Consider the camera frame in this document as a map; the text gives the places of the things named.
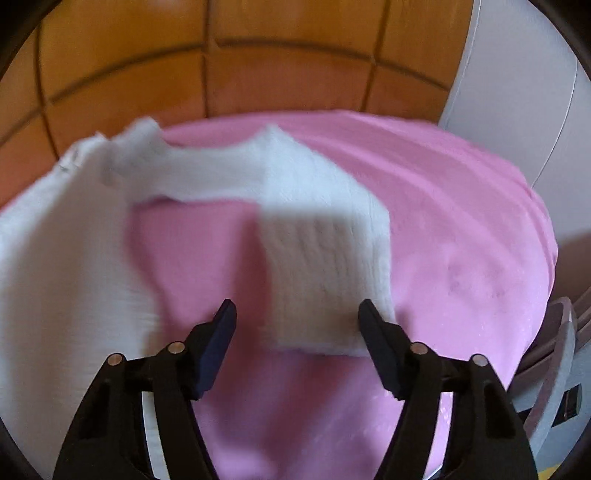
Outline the pink patterned bedspread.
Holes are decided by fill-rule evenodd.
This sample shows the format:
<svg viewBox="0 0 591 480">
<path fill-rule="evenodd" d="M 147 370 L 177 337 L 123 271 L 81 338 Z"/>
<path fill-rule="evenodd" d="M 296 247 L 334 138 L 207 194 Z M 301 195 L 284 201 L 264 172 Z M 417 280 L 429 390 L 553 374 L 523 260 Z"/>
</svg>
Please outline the pink patterned bedspread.
<svg viewBox="0 0 591 480">
<path fill-rule="evenodd" d="M 274 113 L 198 121 L 167 130 L 174 145 L 238 143 L 276 125 L 335 161 L 390 214 L 394 322 L 437 353 L 487 356 L 509 383 L 538 333 L 554 283 L 558 247 L 540 197 L 512 164 L 435 125 L 352 112 Z M 195 414 L 224 479 L 369 479 L 386 452 L 401 404 L 363 355 L 277 348 L 266 341 L 266 272 L 252 209 L 217 205 L 214 240 L 229 242 L 217 266 L 174 235 L 178 265 L 159 260 L 166 316 L 151 353 L 109 352 L 90 368 L 65 430 L 53 443 L 19 437 L 50 477 L 74 413 L 105 358 L 137 358 L 211 320 L 225 299 L 238 327 L 211 392 Z"/>
</svg>

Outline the wooden panelled wardrobe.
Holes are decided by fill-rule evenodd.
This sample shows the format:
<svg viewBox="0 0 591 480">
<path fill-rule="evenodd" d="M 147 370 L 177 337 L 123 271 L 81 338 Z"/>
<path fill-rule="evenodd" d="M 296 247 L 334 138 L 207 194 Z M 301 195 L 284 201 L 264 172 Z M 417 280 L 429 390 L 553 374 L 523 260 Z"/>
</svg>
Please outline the wooden panelled wardrobe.
<svg viewBox="0 0 591 480">
<path fill-rule="evenodd" d="M 1 199 L 75 141 L 257 111 L 437 121 L 471 1 L 5 1 Z"/>
</svg>

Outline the white knitted sweater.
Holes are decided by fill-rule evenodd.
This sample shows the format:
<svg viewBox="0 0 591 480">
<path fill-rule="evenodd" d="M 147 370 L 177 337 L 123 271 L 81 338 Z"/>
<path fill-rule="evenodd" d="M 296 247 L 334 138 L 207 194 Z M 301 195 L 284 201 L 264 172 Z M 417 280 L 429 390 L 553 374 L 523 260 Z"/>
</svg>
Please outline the white knitted sweater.
<svg viewBox="0 0 591 480">
<path fill-rule="evenodd" d="M 55 442 L 92 364 L 154 351 L 156 265 L 186 259 L 173 236 L 228 265 L 217 205 L 252 209 L 274 347 L 363 355 L 363 299 L 394 321 L 390 214 L 353 174 L 273 124 L 193 148 L 145 118 L 74 144 L 1 214 L 1 414 L 16 436 Z"/>
</svg>

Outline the grey round chair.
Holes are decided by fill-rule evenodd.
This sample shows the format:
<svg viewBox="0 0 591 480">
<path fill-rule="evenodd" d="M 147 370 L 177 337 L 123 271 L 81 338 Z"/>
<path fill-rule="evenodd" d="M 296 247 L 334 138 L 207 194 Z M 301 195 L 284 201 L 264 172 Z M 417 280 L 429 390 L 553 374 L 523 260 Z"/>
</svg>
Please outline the grey round chair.
<svg viewBox="0 0 591 480">
<path fill-rule="evenodd" d="M 556 471 L 585 443 L 590 426 L 589 310 L 578 315 L 567 297 L 548 305 L 508 394 L 538 472 Z"/>
</svg>

